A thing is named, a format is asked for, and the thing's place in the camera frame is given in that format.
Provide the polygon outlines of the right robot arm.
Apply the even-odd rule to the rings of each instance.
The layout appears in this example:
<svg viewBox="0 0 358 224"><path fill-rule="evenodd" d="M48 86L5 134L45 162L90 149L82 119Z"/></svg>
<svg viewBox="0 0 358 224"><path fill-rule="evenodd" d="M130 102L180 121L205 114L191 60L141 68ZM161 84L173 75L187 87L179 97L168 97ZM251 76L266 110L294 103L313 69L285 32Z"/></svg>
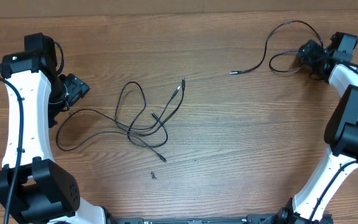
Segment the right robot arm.
<svg viewBox="0 0 358 224"><path fill-rule="evenodd" d="M310 40L296 55L335 87L336 109L324 131L325 153L305 186L265 223L332 223L324 211L349 174L358 168L358 65L352 63L355 35L336 32L326 48Z"/></svg>

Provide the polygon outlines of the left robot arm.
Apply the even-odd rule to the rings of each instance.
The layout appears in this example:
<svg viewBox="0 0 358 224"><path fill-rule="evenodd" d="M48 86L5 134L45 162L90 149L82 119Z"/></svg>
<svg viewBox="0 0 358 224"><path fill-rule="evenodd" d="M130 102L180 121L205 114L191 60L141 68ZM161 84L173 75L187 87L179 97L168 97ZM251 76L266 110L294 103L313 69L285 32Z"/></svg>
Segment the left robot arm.
<svg viewBox="0 0 358 224"><path fill-rule="evenodd" d="M80 195L76 179L54 161L49 130L55 117L89 91L64 75L63 51L41 33L24 38L22 52L5 55L0 81L9 97L6 153L0 170L4 218L18 223L113 223L109 212Z"/></svg>

